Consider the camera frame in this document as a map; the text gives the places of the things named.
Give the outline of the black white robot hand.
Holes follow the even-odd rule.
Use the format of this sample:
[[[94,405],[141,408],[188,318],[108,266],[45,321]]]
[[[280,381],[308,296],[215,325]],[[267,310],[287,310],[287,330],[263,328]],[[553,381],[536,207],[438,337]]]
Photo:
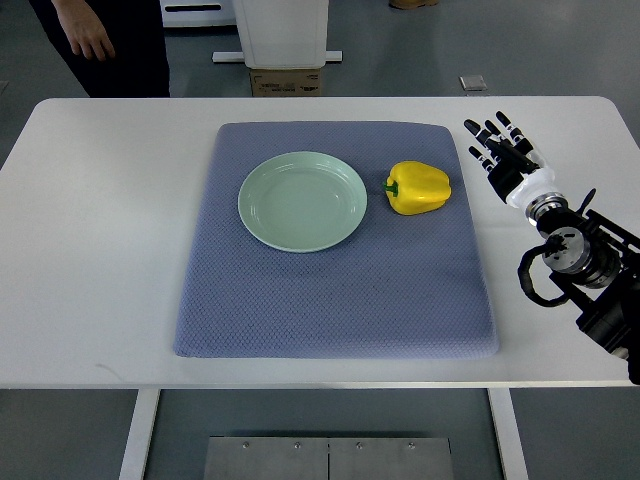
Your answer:
[[[487,180],[507,205],[526,211],[536,199],[556,195],[555,173],[528,137],[501,111],[496,121],[472,119],[464,127],[478,147],[469,152],[487,172]]]

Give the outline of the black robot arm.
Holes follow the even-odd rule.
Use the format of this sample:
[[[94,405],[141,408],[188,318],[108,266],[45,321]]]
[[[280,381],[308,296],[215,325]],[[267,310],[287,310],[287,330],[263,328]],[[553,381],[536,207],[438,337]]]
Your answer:
[[[588,207],[591,190],[576,211],[559,193],[535,198],[525,209],[544,243],[526,251],[517,273],[525,296],[539,306],[572,302],[579,330],[607,353],[627,362],[629,381],[639,384],[639,238]],[[536,258],[560,289],[544,298],[530,274]]]

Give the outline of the bystander bare hand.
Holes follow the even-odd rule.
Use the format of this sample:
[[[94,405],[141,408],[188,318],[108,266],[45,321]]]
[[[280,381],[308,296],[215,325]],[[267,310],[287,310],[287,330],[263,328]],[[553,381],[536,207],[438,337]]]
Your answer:
[[[106,61],[116,56],[106,28],[83,0],[54,0],[53,7],[74,55]]]

